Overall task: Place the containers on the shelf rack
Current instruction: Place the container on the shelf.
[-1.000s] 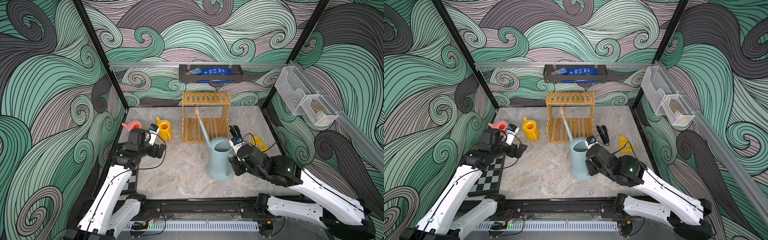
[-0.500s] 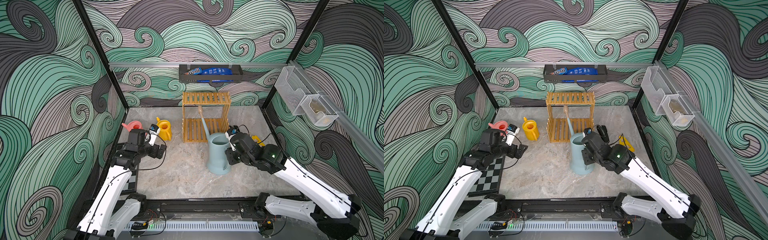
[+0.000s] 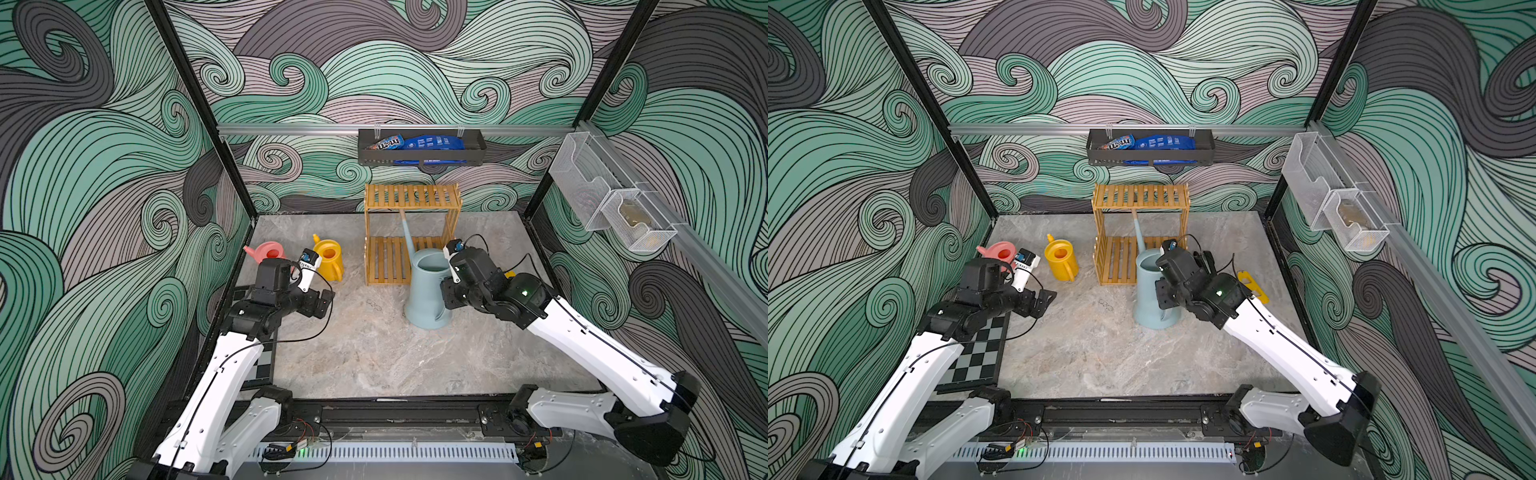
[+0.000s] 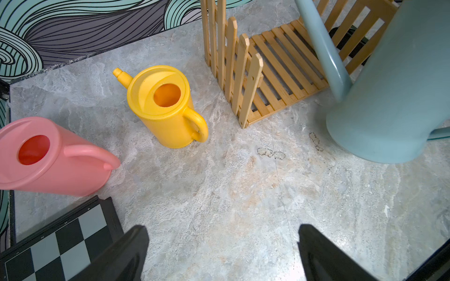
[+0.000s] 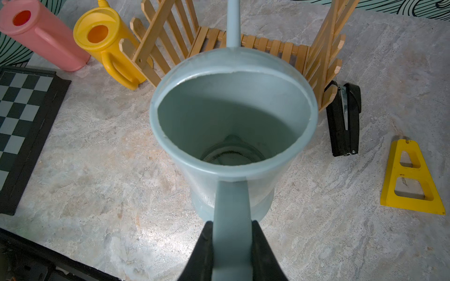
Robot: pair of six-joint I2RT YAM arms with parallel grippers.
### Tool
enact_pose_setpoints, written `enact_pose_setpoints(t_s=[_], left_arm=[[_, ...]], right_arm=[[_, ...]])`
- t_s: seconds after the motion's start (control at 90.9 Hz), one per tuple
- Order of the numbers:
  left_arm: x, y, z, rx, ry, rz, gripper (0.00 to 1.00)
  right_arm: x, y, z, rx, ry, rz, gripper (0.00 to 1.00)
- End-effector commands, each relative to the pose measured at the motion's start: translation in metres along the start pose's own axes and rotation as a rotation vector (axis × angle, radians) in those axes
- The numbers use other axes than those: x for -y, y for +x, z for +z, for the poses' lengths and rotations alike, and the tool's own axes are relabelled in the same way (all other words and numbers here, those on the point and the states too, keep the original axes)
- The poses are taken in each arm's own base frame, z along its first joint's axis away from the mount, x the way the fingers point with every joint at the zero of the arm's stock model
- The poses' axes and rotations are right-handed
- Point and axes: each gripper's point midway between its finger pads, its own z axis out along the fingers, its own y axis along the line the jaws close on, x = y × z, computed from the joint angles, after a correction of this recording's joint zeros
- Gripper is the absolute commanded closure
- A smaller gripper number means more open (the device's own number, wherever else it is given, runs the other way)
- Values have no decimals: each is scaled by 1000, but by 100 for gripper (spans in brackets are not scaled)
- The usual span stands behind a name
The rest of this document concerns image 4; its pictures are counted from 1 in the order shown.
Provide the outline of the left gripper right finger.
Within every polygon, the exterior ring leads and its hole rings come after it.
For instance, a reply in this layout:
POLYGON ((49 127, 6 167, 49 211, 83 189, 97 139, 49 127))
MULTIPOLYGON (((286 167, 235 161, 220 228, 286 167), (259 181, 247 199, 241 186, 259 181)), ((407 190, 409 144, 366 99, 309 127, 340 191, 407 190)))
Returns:
POLYGON ((298 248, 308 281, 375 281, 311 224, 300 225, 298 248))

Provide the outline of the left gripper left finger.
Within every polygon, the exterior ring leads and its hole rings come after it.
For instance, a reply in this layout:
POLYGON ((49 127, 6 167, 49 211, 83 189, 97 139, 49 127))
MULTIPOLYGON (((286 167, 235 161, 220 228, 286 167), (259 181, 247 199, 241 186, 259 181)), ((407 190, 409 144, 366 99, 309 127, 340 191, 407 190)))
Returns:
POLYGON ((139 281, 148 246, 146 227, 135 225, 72 280, 139 281))

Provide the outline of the pink watering can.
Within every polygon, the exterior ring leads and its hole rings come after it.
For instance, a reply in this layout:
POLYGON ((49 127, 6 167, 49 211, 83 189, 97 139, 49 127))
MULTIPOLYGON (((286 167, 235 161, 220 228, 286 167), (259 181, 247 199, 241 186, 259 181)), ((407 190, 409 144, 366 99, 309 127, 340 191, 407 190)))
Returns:
POLYGON ((1 189, 84 197, 121 165, 111 152, 42 117, 1 129, 1 189))

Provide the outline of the yellow watering can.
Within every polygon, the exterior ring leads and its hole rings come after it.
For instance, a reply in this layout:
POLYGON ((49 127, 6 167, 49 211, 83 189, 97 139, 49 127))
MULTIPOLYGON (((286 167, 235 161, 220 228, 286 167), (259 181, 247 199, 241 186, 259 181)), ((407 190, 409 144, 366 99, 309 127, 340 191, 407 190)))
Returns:
POLYGON ((205 119, 195 111, 186 76, 171 66, 152 66, 135 77, 116 68, 113 75, 127 89, 134 114, 165 147, 179 149, 208 140, 205 119))

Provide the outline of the light blue watering can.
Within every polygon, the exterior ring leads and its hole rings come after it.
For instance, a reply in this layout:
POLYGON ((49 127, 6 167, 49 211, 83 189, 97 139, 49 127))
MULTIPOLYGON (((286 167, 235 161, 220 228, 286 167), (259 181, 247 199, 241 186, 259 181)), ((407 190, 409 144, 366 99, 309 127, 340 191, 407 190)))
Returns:
POLYGON ((377 163, 418 157, 428 140, 450 135, 450 3, 364 1, 383 26, 344 65, 312 1, 297 1, 337 104, 326 116, 331 138, 377 163))

